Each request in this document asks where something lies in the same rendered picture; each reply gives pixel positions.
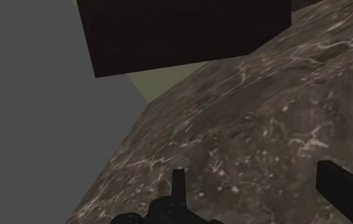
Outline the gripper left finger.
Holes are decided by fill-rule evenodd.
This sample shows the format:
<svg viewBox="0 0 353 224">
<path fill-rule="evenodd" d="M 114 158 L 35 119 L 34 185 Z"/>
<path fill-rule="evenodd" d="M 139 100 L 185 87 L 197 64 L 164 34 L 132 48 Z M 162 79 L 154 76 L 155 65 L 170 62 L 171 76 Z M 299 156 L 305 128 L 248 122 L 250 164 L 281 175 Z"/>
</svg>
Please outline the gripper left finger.
<svg viewBox="0 0 353 224">
<path fill-rule="evenodd" d="M 152 200 L 147 214 L 123 213 L 110 224 L 207 224 L 207 221 L 187 208 L 184 169 L 172 171 L 171 195 Z"/>
</svg>

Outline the dark robot stand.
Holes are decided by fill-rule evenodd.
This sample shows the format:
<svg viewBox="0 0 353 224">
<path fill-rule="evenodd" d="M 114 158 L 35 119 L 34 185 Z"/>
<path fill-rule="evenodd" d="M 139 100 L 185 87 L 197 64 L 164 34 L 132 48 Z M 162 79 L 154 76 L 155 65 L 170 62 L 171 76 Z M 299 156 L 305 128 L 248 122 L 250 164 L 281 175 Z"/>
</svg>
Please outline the dark robot stand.
<svg viewBox="0 0 353 224">
<path fill-rule="evenodd" d="M 291 0 L 76 0 L 98 78 L 247 55 L 291 25 Z"/>
</svg>

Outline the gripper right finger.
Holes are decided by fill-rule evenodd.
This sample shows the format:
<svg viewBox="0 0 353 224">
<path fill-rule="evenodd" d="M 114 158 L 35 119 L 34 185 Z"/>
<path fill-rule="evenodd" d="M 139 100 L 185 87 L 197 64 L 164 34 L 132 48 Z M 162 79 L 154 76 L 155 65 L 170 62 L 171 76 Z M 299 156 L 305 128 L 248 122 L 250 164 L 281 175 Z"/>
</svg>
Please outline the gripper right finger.
<svg viewBox="0 0 353 224">
<path fill-rule="evenodd" d="M 353 223 L 353 174 L 330 160 L 317 162 L 316 190 Z"/>
</svg>

